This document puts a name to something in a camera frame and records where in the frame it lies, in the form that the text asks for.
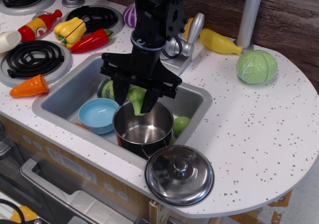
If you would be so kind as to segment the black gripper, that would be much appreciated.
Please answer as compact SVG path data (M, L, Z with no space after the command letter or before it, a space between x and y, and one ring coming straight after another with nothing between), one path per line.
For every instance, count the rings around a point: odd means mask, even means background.
M159 97L175 98L182 80L161 63L160 53L165 45L165 42L156 45L134 42L130 54L102 54L101 73L113 80L114 98L120 106L130 85L147 90L141 113L149 113Z

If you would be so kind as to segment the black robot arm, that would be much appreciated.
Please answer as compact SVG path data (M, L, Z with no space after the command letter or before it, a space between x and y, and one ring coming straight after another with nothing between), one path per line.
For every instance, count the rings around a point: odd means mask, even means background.
M131 34L130 54L104 53L101 73L113 80L115 101L122 105L130 85L146 90L141 113L148 113L158 98L175 98L182 83L164 67L160 54L166 43L184 31L184 0L135 0L137 24Z

